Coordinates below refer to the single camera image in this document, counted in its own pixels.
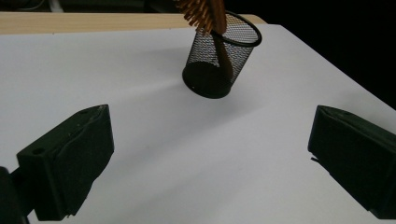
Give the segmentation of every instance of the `metal mesh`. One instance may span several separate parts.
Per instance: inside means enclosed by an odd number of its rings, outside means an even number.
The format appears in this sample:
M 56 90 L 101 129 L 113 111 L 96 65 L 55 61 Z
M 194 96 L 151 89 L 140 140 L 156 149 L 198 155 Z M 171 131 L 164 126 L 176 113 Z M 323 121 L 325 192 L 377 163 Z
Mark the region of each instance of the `metal mesh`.
M 183 70 L 187 86 L 208 98 L 229 93 L 251 51 L 262 41 L 260 31 L 245 18 L 227 11 L 226 19 L 223 35 L 196 33 Z

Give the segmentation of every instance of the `white table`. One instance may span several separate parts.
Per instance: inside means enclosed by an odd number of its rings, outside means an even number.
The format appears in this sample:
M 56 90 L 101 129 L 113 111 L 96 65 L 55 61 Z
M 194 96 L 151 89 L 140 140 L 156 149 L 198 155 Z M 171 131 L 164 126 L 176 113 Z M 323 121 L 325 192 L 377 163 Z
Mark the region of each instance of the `white table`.
M 262 43 L 222 99 L 183 83 L 193 28 L 0 35 L 0 165 L 12 172 L 38 137 L 109 104 L 115 153 L 64 224 L 387 222 L 307 144 L 317 105 L 393 133 L 395 111 L 282 26 L 258 28 Z

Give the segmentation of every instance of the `wooden brush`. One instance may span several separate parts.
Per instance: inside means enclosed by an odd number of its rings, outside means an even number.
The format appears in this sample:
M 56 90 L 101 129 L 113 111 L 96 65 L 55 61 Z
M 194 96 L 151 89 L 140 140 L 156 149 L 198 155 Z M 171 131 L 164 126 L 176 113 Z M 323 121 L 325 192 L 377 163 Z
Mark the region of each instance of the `wooden brush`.
M 184 14 L 184 19 L 190 26 L 196 26 L 196 31 L 209 35 L 213 30 L 223 35 L 227 30 L 227 21 L 223 0 L 174 0 L 176 7 Z M 230 82 L 233 80 L 233 66 L 228 57 L 223 41 L 213 36 L 219 68 Z

